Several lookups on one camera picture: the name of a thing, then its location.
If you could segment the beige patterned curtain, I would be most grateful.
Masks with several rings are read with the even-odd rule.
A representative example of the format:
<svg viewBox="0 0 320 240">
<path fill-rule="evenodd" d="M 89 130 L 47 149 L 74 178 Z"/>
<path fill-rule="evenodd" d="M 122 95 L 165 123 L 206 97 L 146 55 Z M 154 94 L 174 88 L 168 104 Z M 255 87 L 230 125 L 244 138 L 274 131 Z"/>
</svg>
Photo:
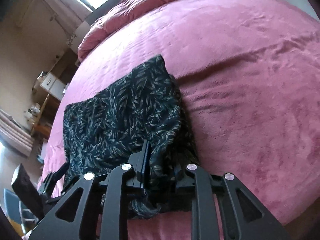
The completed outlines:
<svg viewBox="0 0 320 240">
<path fill-rule="evenodd" d="M 54 19 L 70 37 L 92 12 L 80 0 L 43 0 L 54 13 Z"/>
</svg>

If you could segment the wooden desk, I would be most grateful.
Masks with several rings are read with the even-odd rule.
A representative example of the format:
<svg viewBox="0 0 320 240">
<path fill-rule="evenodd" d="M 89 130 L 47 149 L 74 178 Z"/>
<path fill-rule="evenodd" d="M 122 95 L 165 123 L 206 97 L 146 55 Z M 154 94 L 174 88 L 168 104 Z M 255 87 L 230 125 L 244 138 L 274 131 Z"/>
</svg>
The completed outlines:
<svg viewBox="0 0 320 240">
<path fill-rule="evenodd" d="M 51 94 L 47 94 L 40 107 L 40 112 L 31 126 L 30 135 L 32 137 L 39 136 L 44 139 L 49 139 L 59 105 L 59 100 Z"/>
</svg>

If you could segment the blue chair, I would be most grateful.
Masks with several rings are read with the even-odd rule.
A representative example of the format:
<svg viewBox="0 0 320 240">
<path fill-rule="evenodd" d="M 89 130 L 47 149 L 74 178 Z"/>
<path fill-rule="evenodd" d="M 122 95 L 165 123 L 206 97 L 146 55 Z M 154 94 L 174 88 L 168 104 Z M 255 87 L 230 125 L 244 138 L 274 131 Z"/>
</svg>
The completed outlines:
<svg viewBox="0 0 320 240">
<path fill-rule="evenodd" d="M 39 219 L 9 189 L 3 190 L 5 215 L 19 236 L 33 230 Z"/>
</svg>

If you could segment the black leaf-print pants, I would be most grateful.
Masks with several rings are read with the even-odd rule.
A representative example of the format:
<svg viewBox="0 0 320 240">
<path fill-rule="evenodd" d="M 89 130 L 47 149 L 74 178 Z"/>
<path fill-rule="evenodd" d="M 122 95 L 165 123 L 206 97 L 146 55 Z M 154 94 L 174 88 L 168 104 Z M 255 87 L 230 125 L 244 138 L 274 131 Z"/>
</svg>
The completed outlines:
<svg viewBox="0 0 320 240">
<path fill-rule="evenodd" d="M 197 164 L 199 158 L 181 92 L 161 55 L 133 68 L 94 97 L 66 106 L 65 184 L 87 172 L 111 172 L 139 152 L 144 141 L 151 148 L 150 186 L 131 198 L 129 216 L 148 219 L 182 210 L 172 187 L 174 170 Z"/>
</svg>

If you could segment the dark red quilted duvet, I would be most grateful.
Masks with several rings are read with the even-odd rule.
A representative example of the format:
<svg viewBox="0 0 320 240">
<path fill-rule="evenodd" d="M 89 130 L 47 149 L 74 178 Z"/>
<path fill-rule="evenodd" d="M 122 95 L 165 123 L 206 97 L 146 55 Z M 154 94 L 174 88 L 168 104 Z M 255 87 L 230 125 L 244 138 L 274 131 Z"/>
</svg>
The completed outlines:
<svg viewBox="0 0 320 240">
<path fill-rule="evenodd" d="M 78 60 L 80 62 L 84 61 L 103 40 L 125 25 L 147 12 L 174 1 L 178 0 L 121 0 L 91 25 L 88 33 L 78 46 Z"/>
</svg>

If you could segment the dark bed headboard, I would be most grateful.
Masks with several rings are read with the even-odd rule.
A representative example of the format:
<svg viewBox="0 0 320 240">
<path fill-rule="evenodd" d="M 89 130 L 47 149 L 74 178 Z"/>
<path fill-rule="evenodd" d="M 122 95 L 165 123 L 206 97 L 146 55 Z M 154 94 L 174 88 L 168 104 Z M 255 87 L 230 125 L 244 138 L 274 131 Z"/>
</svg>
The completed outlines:
<svg viewBox="0 0 320 240">
<path fill-rule="evenodd" d="M 86 18 L 85 22 L 89 25 L 92 25 L 98 18 L 105 15 L 109 10 L 115 7 L 121 0 L 107 0 L 100 7 L 95 9 L 92 13 L 90 13 Z"/>
</svg>

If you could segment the pink plush bed blanket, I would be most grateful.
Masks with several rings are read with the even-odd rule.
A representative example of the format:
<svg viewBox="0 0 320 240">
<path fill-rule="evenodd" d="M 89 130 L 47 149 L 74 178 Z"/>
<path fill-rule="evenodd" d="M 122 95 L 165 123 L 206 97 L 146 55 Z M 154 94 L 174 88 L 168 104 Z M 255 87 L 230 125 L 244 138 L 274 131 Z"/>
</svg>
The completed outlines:
<svg viewBox="0 0 320 240">
<path fill-rule="evenodd" d="M 234 174 L 284 227 L 319 197 L 319 22 L 281 0 L 178 0 L 103 40 L 59 105 L 42 181 L 67 162 L 63 115 L 161 55 L 189 117 L 199 162 Z M 191 207 L 131 218 L 127 239 L 192 239 Z"/>
</svg>

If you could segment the white drawer cabinet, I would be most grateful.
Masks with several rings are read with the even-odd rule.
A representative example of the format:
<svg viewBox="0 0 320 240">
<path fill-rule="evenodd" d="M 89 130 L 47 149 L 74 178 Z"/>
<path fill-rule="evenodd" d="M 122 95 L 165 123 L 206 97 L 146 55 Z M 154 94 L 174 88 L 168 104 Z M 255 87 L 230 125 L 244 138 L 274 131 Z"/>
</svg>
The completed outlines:
<svg viewBox="0 0 320 240">
<path fill-rule="evenodd" d="M 41 81 L 40 87 L 47 91 L 51 96 L 61 101 L 66 85 L 51 72 L 48 72 Z"/>
</svg>

